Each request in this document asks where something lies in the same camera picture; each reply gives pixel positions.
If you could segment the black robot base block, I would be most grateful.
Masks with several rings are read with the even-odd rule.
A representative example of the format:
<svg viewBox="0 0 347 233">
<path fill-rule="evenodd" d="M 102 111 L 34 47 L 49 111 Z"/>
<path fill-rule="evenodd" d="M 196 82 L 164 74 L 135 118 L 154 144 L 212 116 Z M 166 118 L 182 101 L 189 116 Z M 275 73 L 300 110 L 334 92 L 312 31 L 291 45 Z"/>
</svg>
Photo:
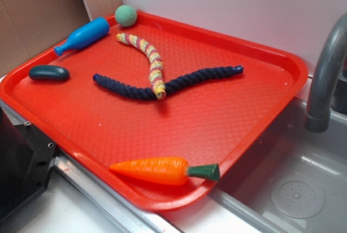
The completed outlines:
<svg viewBox="0 0 347 233">
<path fill-rule="evenodd" d="M 45 192 L 56 153 L 39 128 L 14 125 L 1 110 L 1 224 Z"/>
</svg>

